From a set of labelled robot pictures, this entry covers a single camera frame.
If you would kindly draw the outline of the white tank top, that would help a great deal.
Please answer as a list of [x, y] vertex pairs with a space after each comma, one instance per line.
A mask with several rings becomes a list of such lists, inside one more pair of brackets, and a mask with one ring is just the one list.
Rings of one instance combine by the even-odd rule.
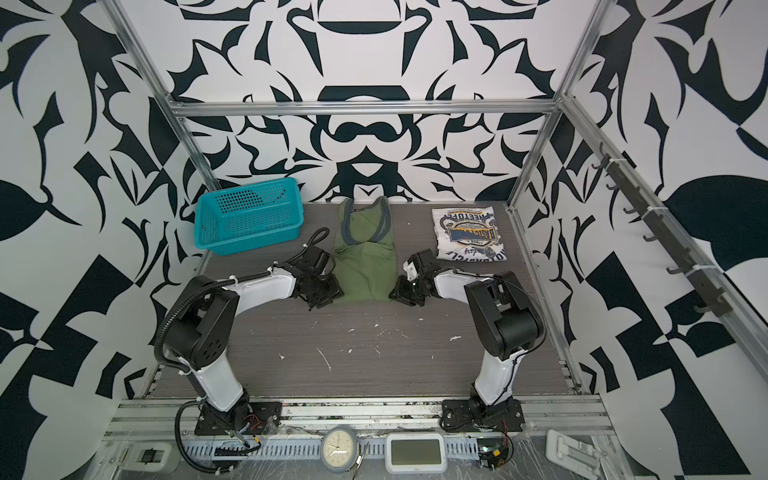
[[431, 213], [438, 259], [466, 263], [507, 260], [499, 222], [491, 206], [433, 209]]

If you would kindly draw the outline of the green tank top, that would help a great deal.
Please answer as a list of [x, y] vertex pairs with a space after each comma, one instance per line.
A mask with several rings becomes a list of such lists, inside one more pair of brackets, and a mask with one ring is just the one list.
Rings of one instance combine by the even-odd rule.
[[344, 200], [333, 245], [335, 267], [342, 296], [339, 304], [387, 302], [397, 281], [393, 219], [385, 197], [356, 207]]

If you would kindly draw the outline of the teal plastic basket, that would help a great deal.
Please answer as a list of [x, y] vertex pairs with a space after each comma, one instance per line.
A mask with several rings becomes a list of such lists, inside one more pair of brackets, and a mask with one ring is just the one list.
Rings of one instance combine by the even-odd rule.
[[297, 182], [269, 180], [202, 195], [196, 205], [194, 243], [219, 256], [232, 255], [295, 240], [303, 223]]

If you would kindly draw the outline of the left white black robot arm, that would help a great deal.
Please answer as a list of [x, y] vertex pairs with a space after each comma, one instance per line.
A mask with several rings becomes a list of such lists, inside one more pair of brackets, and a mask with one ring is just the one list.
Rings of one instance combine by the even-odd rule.
[[343, 296], [333, 274], [333, 257], [307, 244], [284, 262], [245, 276], [190, 280], [155, 334], [156, 361], [191, 378], [204, 404], [230, 413], [247, 402], [227, 358], [237, 316], [256, 307], [298, 298], [309, 309], [322, 308]]

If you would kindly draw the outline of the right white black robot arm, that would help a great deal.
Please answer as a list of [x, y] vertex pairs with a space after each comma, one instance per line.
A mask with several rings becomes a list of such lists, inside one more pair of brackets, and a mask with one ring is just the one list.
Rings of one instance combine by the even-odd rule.
[[408, 306], [423, 306], [429, 298], [468, 306], [485, 350], [469, 408], [477, 416], [501, 412], [513, 400], [513, 383], [522, 360], [546, 338], [535, 300], [511, 272], [480, 274], [448, 268], [430, 250], [409, 257], [403, 270], [390, 299]]

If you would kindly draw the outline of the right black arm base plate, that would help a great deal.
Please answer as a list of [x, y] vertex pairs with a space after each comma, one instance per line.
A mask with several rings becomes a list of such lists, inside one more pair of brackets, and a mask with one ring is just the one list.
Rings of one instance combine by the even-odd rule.
[[447, 432], [476, 432], [480, 430], [521, 432], [526, 423], [522, 406], [509, 398], [494, 406], [479, 399], [444, 400], [441, 404], [439, 426]]

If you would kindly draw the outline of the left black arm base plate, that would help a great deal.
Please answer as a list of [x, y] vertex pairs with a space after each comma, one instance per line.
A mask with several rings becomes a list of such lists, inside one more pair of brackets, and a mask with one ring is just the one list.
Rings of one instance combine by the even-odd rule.
[[204, 402], [197, 424], [197, 436], [224, 435], [237, 431], [242, 435], [265, 433], [278, 426], [283, 404], [277, 401], [238, 402], [232, 409], [222, 412]]

